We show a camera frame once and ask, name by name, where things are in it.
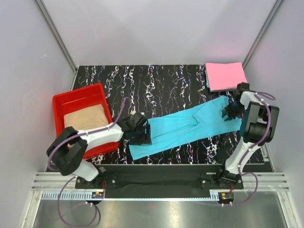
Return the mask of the turquoise t shirt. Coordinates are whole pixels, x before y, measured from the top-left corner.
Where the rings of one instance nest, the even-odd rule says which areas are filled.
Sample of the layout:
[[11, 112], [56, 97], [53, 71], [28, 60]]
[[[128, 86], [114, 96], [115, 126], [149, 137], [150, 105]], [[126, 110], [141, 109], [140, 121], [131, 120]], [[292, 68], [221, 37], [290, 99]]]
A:
[[224, 120], [222, 110], [229, 104], [226, 96], [193, 108], [150, 118], [151, 145], [129, 145], [133, 160], [141, 159], [200, 139], [235, 132], [242, 120]]

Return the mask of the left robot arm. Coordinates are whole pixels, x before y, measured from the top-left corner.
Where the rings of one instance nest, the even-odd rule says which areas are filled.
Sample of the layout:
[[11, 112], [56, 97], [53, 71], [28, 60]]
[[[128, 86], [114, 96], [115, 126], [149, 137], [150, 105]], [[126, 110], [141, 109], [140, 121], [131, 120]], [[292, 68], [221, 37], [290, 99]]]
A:
[[116, 143], [121, 139], [130, 145], [151, 145], [151, 126], [141, 113], [135, 113], [107, 126], [90, 130], [67, 127], [47, 149], [48, 162], [53, 163], [61, 175], [73, 174], [91, 188], [104, 183], [103, 173], [84, 159], [85, 153], [95, 147]]

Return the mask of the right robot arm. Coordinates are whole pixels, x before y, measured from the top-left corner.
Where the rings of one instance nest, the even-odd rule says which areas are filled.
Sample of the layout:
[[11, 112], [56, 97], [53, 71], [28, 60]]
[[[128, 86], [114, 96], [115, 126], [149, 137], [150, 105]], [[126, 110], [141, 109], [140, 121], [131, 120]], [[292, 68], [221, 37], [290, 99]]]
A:
[[222, 111], [226, 121], [235, 120], [241, 113], [244, 116], [239, 130], [240, 141], [214, 179], [220, 188], [240, 185], [247, 161], [275, 135], [280, 109], [265, 102], [264, 98], [275, 100], [268, 93], [250, 90], [249, 83], [242, 82], [237, 85], [233, 102]]

